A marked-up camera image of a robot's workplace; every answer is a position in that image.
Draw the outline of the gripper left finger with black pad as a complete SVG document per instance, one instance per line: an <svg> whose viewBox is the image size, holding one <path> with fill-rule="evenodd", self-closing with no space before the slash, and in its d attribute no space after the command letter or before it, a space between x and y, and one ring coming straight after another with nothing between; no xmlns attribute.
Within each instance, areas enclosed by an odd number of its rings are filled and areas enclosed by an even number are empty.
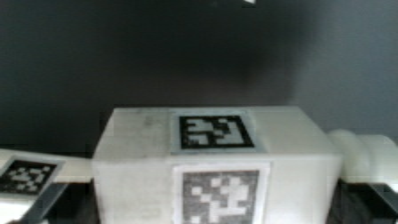
<svg viewBox="0 0 398 224"><path fill-rule="evenodd" d="M44 189L33 205L22 215L22 224L38 224L65 191L67 184L53 183Z"/></svg>

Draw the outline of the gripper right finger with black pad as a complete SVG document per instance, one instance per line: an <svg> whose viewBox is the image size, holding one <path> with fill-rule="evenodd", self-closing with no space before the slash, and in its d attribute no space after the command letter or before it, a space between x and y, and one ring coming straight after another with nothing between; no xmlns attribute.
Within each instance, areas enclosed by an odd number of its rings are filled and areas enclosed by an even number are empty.
<svg viewBox="0 0 398 224"><path fill-rule="evenodd" d="M398 193L387 184L346 186L342 224L398 224Z"/></svg>

